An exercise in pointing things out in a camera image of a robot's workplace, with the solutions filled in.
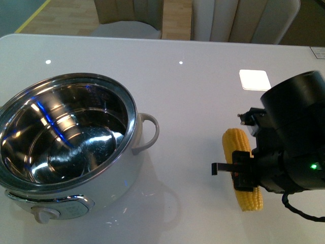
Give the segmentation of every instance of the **white table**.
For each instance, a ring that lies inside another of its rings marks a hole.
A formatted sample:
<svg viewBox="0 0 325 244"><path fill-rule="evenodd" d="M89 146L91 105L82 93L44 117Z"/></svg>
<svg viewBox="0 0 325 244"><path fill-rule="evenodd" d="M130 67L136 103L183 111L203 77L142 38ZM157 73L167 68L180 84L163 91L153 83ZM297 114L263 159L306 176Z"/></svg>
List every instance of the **white table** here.
<svg viewBox="0 0 325 244"><path fill-rule="evenodd" d="M0 243L323 243L325 225L291 213L281 195L263 191L263 211L241 212L230 174L211 176L211 163L225 162L222 134L233 127L248 132L237 114L262 107L263 92L243 90L240 69L264 70L274 86L310 70L325 77L325 59L316 59L309 47L295 46L17 34L1 38L0 104L52 76L98 73L126 86L138 111L157 118L160 136L144 152L146 160L132 188L97 212L41 225L1 194ZM145 139L152 133L153 126L145 123ZM255 139L249 138L254 148ZM309 214L325 215L325 191L290 199Z"/></svg>

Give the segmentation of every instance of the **corn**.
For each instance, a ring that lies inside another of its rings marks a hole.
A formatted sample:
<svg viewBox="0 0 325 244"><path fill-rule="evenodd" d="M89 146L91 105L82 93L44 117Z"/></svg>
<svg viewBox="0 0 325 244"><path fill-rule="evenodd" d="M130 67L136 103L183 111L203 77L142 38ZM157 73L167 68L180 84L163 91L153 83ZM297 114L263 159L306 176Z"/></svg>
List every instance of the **corn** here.
<svg viewBox="0 0 325 244"><path fill-rule="evenodd" d="M248 138L241 129L228 129L222 137L223 151L228 164L233 163L233 151L251 152ZM242 211L258 211L263 209L263 197L259 187L254 187L253 192L235 190L238 204Z"/></svg>

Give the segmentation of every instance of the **robotic arm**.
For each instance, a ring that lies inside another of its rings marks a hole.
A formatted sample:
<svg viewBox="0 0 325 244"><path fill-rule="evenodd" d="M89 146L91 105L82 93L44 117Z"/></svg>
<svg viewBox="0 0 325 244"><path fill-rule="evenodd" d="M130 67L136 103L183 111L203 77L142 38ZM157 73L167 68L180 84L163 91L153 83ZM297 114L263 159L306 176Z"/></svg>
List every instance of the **robotic arm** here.
<svg viewBox="0 0 325 244"><path fill-rule="evenodd" d="M258 185L284 194L282 202L304 218L325 222L293 208L288 194L325 189L325 82L317 71L290 78L265 92L264 109L239 114L257 147L235 151L236 165L214 163L212 174L236 172L234 188L252 191Z"/></svg>

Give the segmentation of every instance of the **green led light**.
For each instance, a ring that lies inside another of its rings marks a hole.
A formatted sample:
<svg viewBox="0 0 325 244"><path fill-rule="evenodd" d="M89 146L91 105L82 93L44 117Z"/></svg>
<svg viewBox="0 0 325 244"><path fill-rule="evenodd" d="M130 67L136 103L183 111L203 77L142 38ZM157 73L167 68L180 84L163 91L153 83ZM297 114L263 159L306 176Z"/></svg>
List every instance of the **green led light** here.
<svg viewBox="0 0 325 244"><path fill-rule="evenodd" d="M317 169L317 164L312 164L312 165L310 165L310 168L311 168L311 169Z"/></svg>

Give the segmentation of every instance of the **yellow floor stripe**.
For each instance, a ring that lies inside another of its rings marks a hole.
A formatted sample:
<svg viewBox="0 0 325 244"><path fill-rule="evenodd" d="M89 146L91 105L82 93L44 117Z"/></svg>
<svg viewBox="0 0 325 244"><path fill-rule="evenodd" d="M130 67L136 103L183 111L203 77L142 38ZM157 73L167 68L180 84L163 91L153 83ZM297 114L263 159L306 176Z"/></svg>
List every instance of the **yellow floor stripe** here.
<svg viewBox="0 0 325 244"><path fill-rule="evenodd" d="M51 0L46 0L31 16L28 18L28 20L25 21L24 24L22 24L16 31L15 33L20 33L22 29L24 29L31 21L38 15L43 8L50 2Z"/></svg>

